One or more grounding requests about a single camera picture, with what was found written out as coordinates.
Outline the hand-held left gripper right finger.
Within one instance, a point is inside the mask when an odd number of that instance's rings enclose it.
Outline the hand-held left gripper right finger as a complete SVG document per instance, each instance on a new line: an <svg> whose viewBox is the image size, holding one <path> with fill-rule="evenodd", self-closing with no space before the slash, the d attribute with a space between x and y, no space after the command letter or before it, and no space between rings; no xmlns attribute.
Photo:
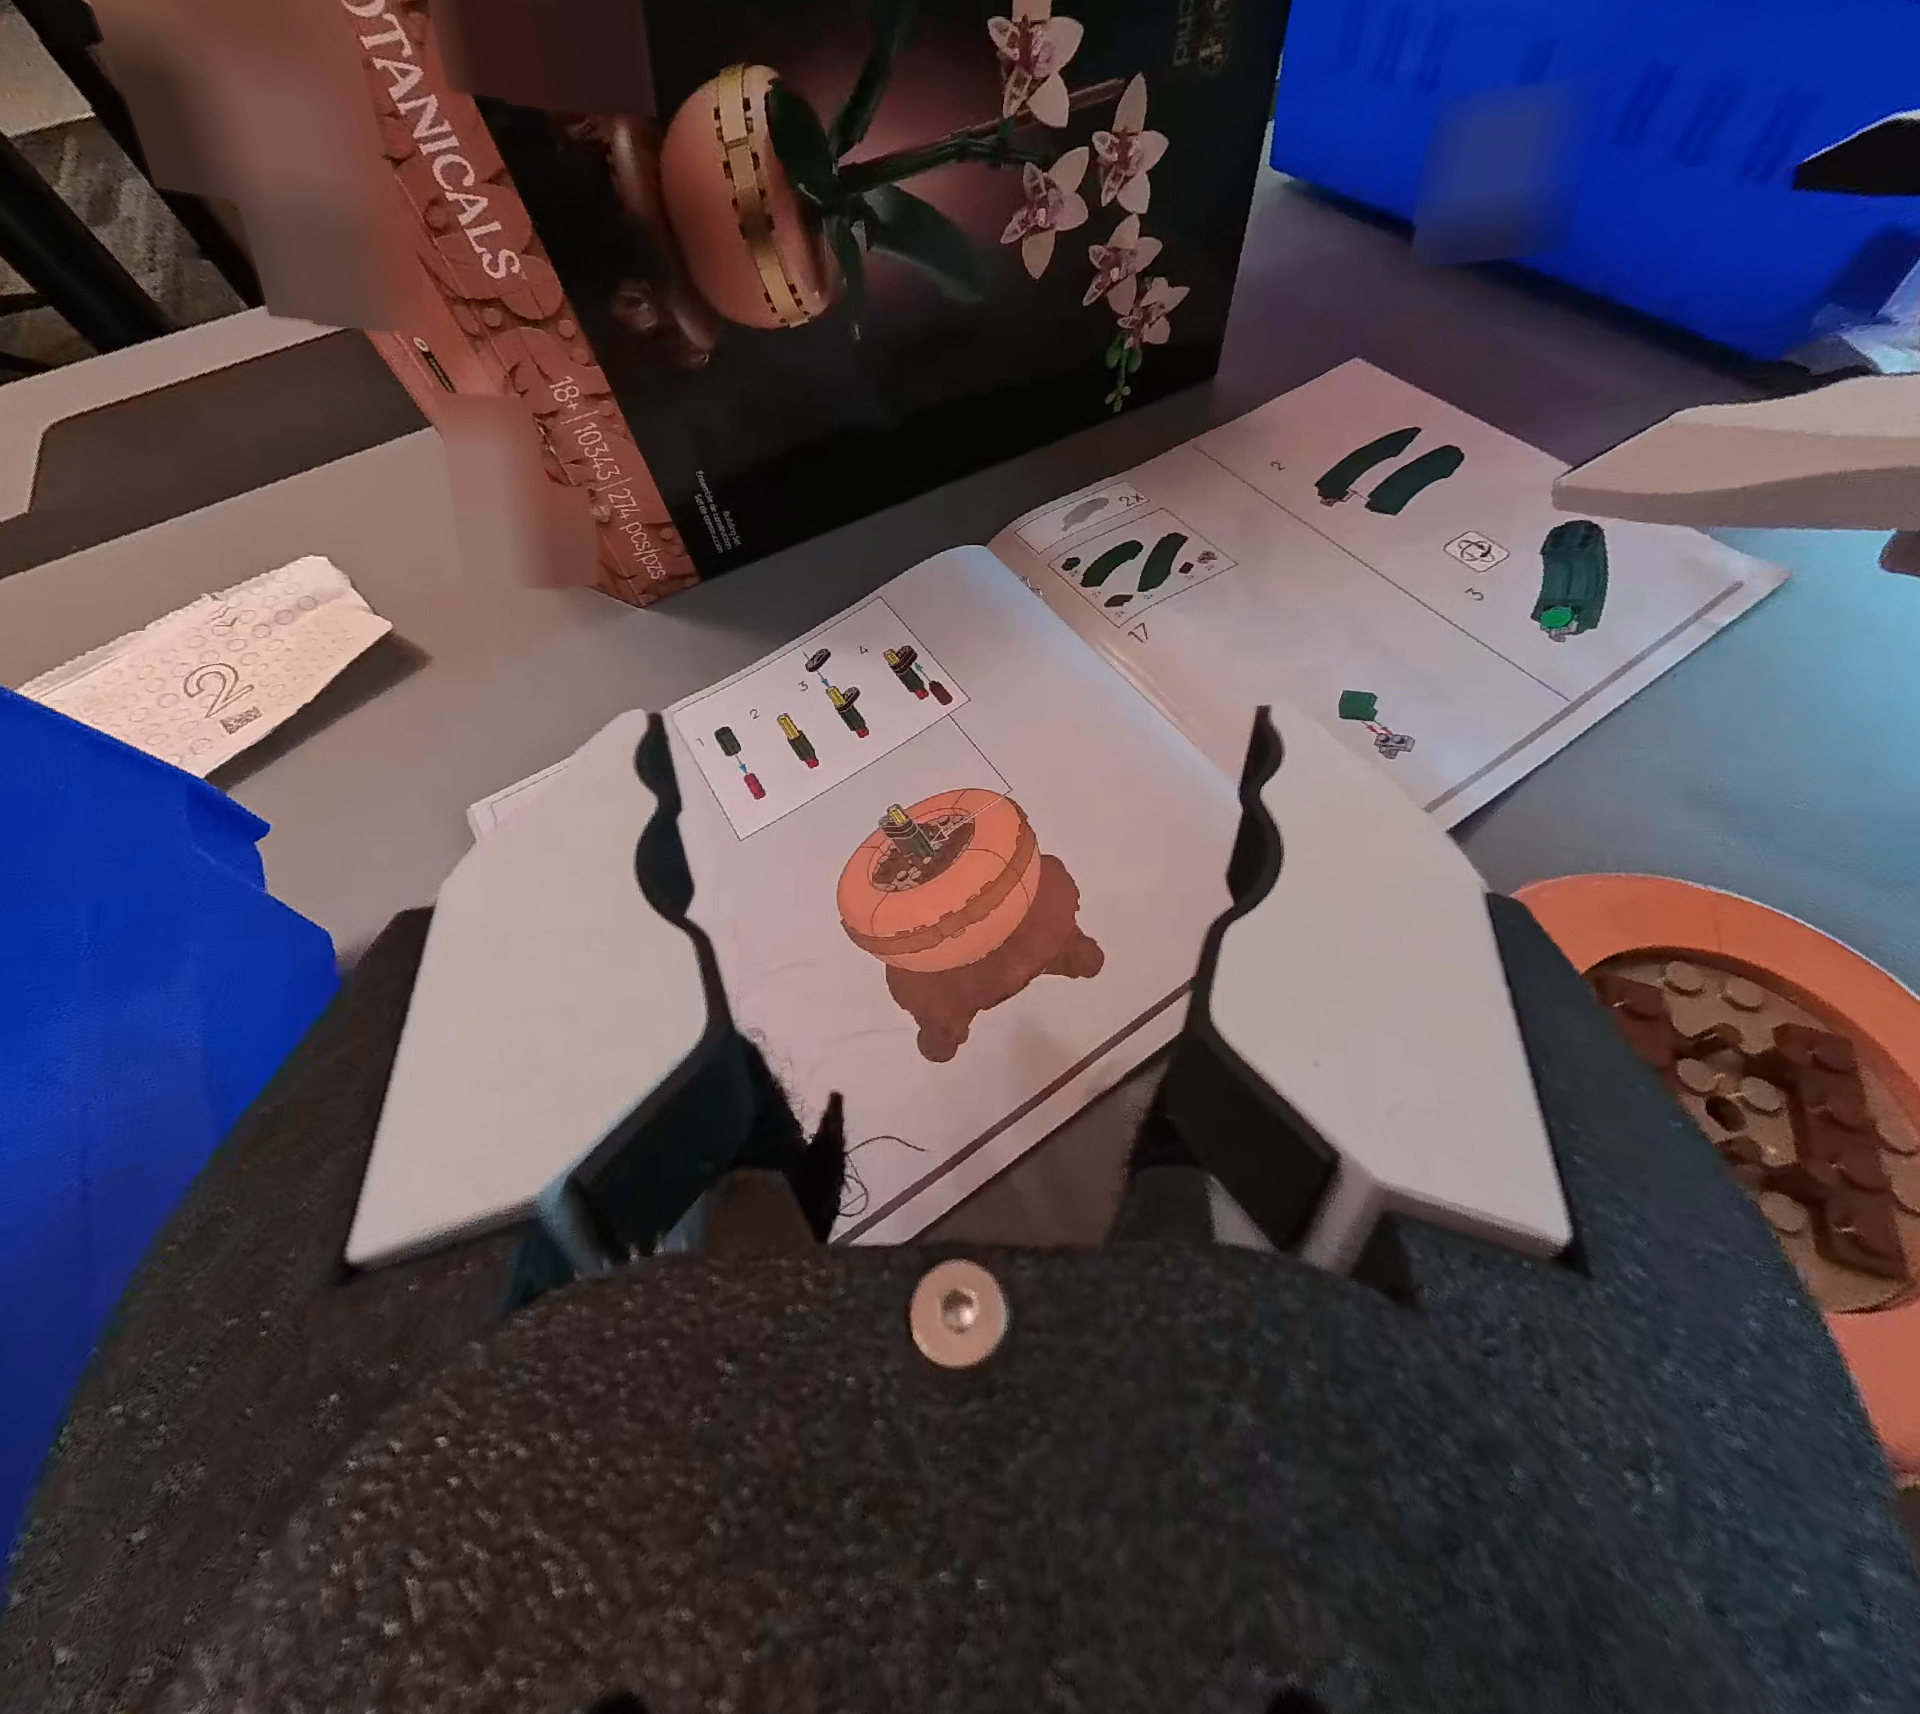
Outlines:
<svg viewBox="0 0 1920 1714"><path fill-rule="evenodd" d="M1116 1244L1381 1266L1421 1223L1550 1268L1575 1220L1457 844L1327 728L1253 712L1225 908L1142 1117Z"/></svg>

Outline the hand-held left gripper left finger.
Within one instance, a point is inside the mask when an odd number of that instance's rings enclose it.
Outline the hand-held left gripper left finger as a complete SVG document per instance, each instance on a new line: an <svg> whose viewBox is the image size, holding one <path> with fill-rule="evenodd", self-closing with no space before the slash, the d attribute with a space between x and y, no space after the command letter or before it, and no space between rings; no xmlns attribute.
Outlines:
<svg viewBox="0 0 1920 1714"><path fill-rule="evenodd" d="M803 1137L691 919L668 722L613 719L445 878L346 1265L529 1228L564 1271L653 1253L730 1174L769 1173L823 1246L840 1098Z"/></svg>

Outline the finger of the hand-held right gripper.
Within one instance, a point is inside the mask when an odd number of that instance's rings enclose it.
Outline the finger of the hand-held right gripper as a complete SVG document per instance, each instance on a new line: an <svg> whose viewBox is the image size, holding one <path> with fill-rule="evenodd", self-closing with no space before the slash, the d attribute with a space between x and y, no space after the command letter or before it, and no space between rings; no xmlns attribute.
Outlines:
<svg viewBox="0 0 1920 1714"><path fill-rule="evenodd" d="M1920 195L1920 114L1895 112L1816 151L1792 169L1797 192L1855 199L1915 199Z"/></svg>
<svg viewBox="0 0 1920 1714"><path fill-rule="evenodd" d="M1917 379L1679 411L1563 472L1550 502L1649 526L1913 535Z"/></svg>

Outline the white instruction booklet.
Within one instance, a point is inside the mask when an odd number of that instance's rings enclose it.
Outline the white instruction booklet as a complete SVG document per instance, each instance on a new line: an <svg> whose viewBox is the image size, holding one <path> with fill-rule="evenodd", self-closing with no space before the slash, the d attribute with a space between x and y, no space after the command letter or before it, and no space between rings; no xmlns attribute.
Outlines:
<svg viewBox="0 0 1920 1714"><path fill-rule="evenodd" d="M902 1243L1181 1028L1256 708L1448 836L1787 570L1579 522L1362 361L939 553L670 714L691 915L832 1236Z"/></svg>

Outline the grey desk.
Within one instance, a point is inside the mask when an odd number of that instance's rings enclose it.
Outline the grey desk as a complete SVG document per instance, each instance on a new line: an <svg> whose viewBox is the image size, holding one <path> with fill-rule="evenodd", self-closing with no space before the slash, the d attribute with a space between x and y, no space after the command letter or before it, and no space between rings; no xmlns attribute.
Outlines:
<svg viewBox="0 0 1920 1714"><path fill-rule="evenodd" d="M657 608L468 587L432 430L348 334L231 317L4 384L4 684L303 555L387 619L227 768L270 891L351 963L468 849L468 805L632 706L755 661L948 548L1362 358L1590 460L1668 413L1801 393L1522 272L1412 259L1371 215L1259 172L1215 379L877 511ZM1465 824L1499 891L1633 872L1789 912L1915 985L1915 581L1868 532L1728 532L1787 585Z"/></svg>

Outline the clear plastic bag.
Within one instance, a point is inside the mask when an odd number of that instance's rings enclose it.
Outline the clear plastic bag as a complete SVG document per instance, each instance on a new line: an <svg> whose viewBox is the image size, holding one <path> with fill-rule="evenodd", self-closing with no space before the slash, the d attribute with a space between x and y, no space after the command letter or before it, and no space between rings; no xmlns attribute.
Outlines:
<svg viewBox="0 0 1920 1714"><path fill-rule="evenodd" d="M1830 302L1787 362L1824 380L1917 373L1917 268L1876 311Z"/></svg>

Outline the blue plastic bin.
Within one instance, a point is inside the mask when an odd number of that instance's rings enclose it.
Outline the blue plastic bin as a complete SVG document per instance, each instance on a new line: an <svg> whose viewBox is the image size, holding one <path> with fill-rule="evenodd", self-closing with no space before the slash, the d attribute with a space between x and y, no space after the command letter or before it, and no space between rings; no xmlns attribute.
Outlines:
<svg viewBox="0 0 1920 1714"><path fill-rule="evenodd" d="M1746 358L1880 317L1915 199L1795 190L1799 163L1915 110L1917 0L1291 0L1272 166L1414 220L1476 103L1562 127L1563 287Z"/></svg>
<svg viewBox="0 0 1920 1714"><path fill-rule="evenodd" d="M189 1183L337 987L223 791L1 697L1 1553Z"/></svg>

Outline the white paper bag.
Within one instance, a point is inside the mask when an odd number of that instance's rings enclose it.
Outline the white paper bag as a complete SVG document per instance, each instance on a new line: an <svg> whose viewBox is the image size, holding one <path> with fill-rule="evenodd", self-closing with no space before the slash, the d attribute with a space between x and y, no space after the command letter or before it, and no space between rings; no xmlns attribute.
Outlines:
<svg viewBox="0 0 1920 1714"><path fill-rule="evenodd" d="M348 574L308 555L35 674L20 695L205 780L390 635Z"/></svg>

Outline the black orchid set box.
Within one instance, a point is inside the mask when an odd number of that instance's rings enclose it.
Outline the black orchid set box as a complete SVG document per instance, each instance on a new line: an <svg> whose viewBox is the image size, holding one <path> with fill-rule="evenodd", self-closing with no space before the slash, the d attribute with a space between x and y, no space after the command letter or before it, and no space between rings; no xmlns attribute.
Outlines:
<svg viewBox="0 0 1920 1714"><path fill-rule="evenodd" d="M1290 0L86 0L162 189L644 606L1208 380Z"/></svg>

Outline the black office chair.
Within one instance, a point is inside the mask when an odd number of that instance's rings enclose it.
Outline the black office chair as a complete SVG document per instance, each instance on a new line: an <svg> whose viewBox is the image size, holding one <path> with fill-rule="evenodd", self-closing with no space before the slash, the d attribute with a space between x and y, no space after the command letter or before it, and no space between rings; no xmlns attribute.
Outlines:
<svg viewBox="0 0 1920 1714"><path fill-rule="evenodd" d="M83 0L4 0L47 51L65 83L99 119L139 177L152 178L131 112L102 66L99 26ZM239 238L203 199L162 190L189 242L217 270L237 301L257 308L266 299ZM29 164L12 141L1 142L4 264L28 287L34 306L53 311L96 354L115 354L171 333L156 301Z"/></svg>

